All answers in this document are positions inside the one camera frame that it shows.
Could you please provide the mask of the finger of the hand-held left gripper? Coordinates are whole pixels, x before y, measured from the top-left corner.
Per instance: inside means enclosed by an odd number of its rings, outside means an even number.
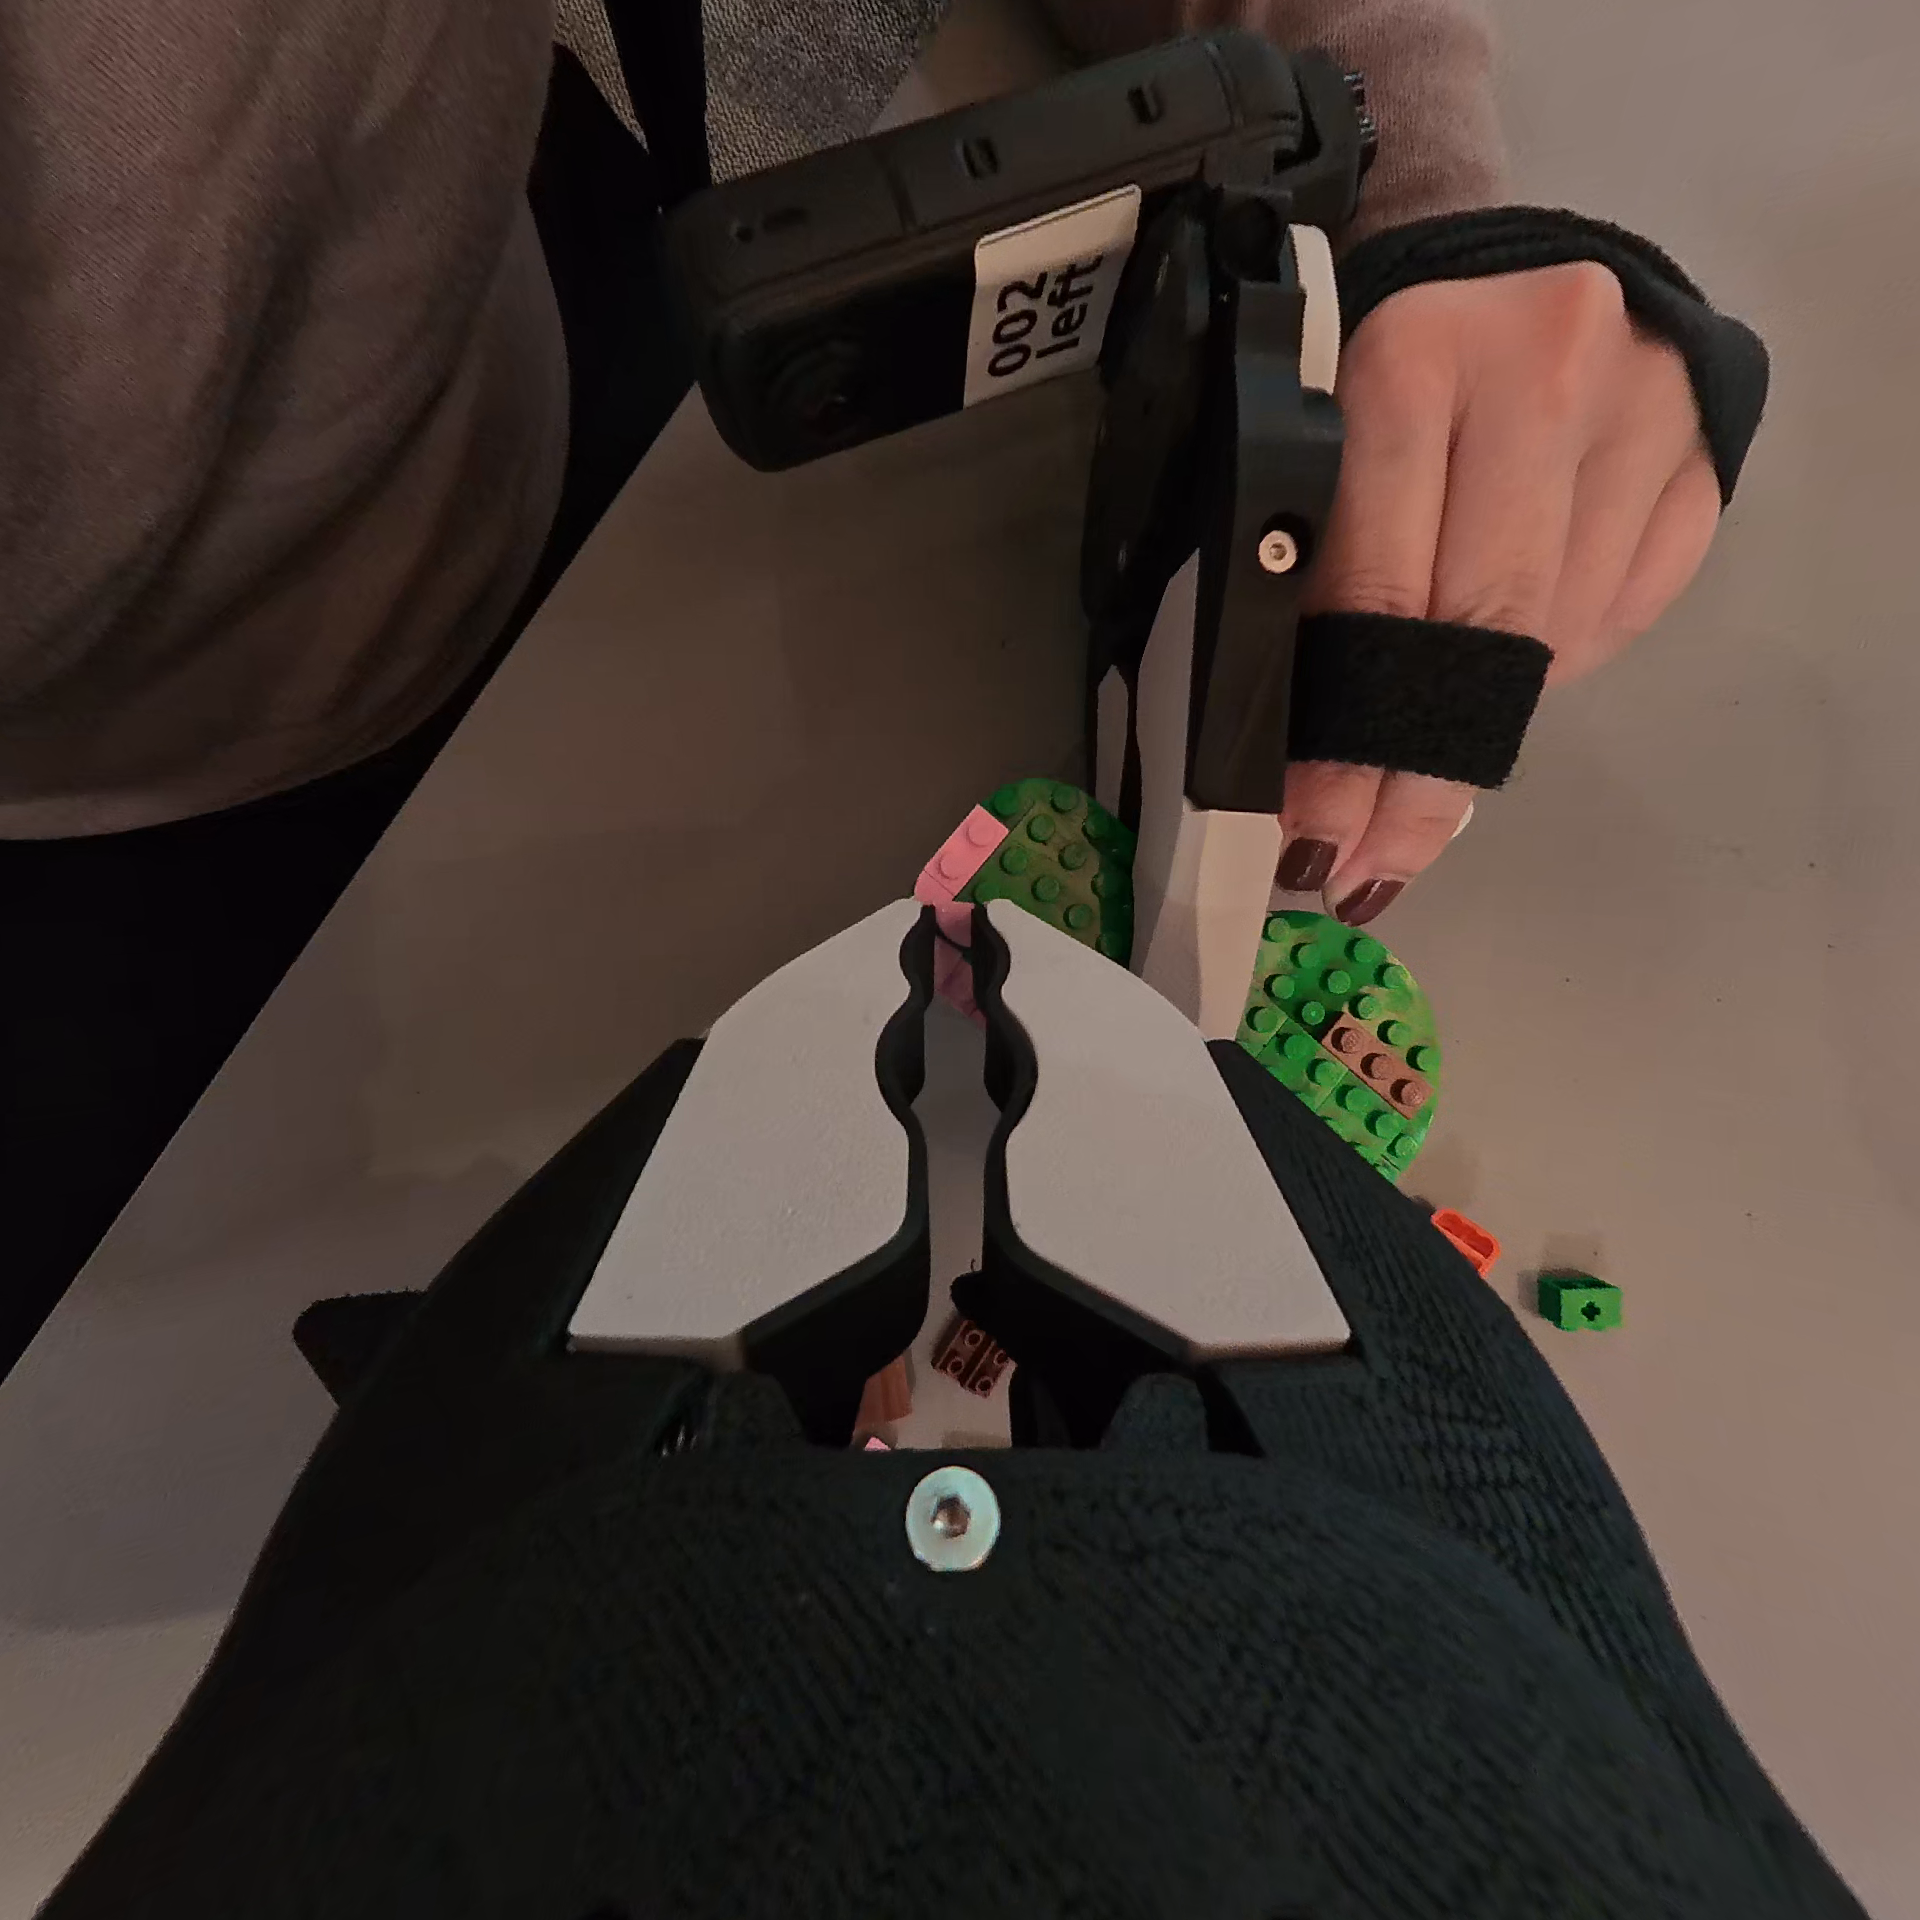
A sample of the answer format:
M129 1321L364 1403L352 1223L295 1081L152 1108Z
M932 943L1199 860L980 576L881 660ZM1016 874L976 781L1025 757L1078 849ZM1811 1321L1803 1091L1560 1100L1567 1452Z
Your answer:
M1279 819L1193 804L1187 781L1198 565L1163 589L1133 692L1133 972L1206 1041L1240 1032L1279 861Z
M1139 676L1150 613L1139 593L1087 618L1087 776L1093 800L1117 823L1127 865L1141 823Z

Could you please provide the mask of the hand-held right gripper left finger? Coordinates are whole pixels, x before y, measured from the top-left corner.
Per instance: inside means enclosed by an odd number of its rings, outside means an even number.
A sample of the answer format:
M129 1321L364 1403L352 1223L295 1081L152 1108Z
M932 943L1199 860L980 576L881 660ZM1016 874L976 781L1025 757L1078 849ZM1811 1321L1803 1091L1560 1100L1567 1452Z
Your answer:
M712 1024L568 1324L576 1352L740 1365L771 1313L908 1219L878 1048L908 1007L916 898L839 931Z

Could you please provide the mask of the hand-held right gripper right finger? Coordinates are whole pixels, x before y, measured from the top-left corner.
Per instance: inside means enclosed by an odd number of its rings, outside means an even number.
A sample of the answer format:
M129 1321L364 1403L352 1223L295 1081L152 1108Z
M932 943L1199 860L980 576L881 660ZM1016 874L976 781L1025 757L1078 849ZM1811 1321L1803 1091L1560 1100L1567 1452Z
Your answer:
M1334 1354L1320 1264L1198 1027L997 898L976 911L998 1128L988 1274L1174 1362Z

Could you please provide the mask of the green lego plate assembly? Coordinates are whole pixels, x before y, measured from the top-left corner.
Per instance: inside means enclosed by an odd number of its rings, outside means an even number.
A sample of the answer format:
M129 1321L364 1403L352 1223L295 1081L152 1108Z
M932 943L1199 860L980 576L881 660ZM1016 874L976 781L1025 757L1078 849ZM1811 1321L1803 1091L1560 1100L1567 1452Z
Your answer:
M1136 925L1136 835L1087 792L1028 778L998 786L988 811L1006 828L959 898L1008 898L1119 968Z

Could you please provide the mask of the green round lego plate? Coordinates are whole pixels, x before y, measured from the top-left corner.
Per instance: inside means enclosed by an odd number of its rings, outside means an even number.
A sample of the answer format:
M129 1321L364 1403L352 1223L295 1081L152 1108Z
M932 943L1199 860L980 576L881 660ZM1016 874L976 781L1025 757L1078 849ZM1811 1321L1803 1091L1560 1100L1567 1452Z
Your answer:
M1267 915L1236 1045L1388 1183L1416 1162L1441 1048L1427 994L1379 937Z

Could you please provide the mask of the pink lego brick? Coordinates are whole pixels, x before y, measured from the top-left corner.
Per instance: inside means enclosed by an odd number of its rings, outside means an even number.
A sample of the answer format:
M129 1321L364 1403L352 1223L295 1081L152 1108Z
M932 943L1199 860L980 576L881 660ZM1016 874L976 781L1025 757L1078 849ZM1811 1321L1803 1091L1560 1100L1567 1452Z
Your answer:
M976 1008L969 963L973 905L961 895L1004 840L1006 820L988 808L971 808L969 816L921 868L915 884L915 898L934 913L932 988L976 1027L984 1027L984 1015Z

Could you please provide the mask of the person's left hand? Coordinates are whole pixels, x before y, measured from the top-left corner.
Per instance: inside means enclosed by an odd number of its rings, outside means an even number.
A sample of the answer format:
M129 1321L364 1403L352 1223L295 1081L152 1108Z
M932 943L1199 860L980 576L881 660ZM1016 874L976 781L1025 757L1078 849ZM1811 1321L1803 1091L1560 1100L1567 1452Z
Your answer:
M1393 293L1336 400L1276 882L1361 925L1509 780L1543 688L1692 585L1721 488L1680 351L1588 261Z

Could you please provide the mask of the person's torso in grey sweater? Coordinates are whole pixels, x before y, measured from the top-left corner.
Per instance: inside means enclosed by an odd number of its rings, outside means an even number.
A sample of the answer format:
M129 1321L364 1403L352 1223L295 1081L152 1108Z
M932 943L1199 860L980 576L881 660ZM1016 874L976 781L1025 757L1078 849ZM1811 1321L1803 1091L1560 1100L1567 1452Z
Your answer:
M943 4L4 4L4 842L457 698L688 392L655 205L862 132Z

